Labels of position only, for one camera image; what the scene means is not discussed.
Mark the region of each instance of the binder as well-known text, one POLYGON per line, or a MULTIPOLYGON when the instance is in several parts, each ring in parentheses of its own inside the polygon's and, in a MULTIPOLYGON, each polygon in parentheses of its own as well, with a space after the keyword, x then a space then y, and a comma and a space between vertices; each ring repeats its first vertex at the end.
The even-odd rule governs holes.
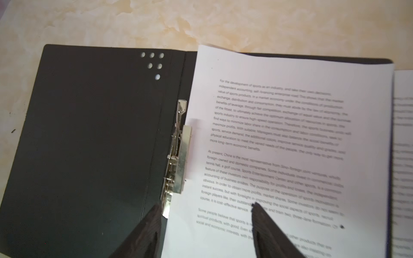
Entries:
POLYGON ((167 216, 171 196, 185 190, 191 128, 184 122, 196 55, 44 47, 0 206, 1 253, 108 257, 154 204, 167 216))

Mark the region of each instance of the white paper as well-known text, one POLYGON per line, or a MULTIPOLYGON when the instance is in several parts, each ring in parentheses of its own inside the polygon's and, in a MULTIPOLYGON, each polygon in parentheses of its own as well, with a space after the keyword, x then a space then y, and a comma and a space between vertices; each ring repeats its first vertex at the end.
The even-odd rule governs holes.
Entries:
POLYGON ((413 257, 413 70, 394 80, 393 257, 413 257))
POLYGON ((393 69, 200 46, 162 257, 255 257, 255 201, 307 257, 384 257, 393 69))

